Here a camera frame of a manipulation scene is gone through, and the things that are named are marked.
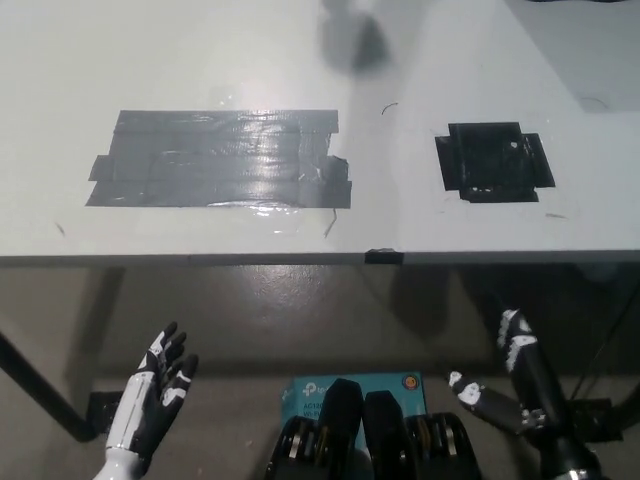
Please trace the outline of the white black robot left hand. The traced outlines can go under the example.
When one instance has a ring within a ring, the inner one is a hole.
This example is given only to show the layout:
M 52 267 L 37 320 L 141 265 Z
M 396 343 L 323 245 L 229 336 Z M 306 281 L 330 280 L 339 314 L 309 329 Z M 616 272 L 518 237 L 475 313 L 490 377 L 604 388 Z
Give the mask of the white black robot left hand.
M 129 378 L 107 438 L 109 448 L 131 451 L 149 461 L 176 419 L 198 368 L 185 355 L 186 334 L 170 323 L 145 351 Z

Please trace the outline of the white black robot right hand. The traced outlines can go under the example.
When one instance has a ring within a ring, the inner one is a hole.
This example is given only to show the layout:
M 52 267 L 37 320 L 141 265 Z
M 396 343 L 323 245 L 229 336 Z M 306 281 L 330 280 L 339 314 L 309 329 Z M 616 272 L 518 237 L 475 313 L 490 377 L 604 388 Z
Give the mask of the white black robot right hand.
M 559 380 L 520 310 L 502 312 L 496 345 L 516 397 L 512 399 L 453 370 L 448 385 L 460 404 L 476 417 L 514 435 L 572 435 L 574 425 Z

